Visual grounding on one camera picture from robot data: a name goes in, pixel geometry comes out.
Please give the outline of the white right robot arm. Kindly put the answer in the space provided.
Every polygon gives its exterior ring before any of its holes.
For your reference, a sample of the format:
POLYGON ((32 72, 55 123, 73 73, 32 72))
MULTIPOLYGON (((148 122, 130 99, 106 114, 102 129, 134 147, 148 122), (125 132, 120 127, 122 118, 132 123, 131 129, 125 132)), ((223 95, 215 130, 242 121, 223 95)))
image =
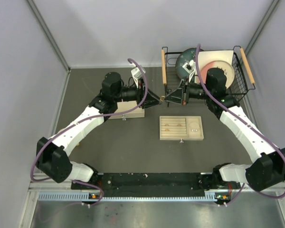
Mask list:
POLYGON ((247 118, 238 100, 227 92, 224 70, 211 67, 206 71, 203 85, 190 81, 195 78, 182 70, 175 74, 178 85, 169 89, 165 100, 186 104, 189 99, 206 101, 208 109, 235 135, 247 151, 251 165, 224 163, 213 169, 212 182, 218 188, 230 181, 248 184, 261 192, 285 181, 285 148, 278 148, 247 118))

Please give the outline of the beige velvet jewelry tray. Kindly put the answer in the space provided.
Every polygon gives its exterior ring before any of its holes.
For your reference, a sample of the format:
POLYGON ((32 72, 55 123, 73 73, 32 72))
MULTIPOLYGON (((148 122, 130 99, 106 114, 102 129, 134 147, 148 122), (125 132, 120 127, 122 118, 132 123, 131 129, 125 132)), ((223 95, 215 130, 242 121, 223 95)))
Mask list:
POLYGON ((160 140, 202 141, 201 116, 160 116, 160 140))

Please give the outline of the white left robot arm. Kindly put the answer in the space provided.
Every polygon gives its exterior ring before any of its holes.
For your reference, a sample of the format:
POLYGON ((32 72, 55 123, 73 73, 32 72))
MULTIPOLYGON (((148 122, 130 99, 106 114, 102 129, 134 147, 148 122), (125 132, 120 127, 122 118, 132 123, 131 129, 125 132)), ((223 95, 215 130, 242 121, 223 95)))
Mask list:
POLYGON ((145 70, 131 71, 133 86, 125 86, 121 75, 110 72, 102 81, 99 94, 66 128, 37 143, 35 166, 56 183, 81 181, 87 188, 98 184, 96 170, 87 164, 70 161, 76 146, 96 127, 112 116, 123 116, 137 109, 160 105, 160 98, 149 90, 145 70))

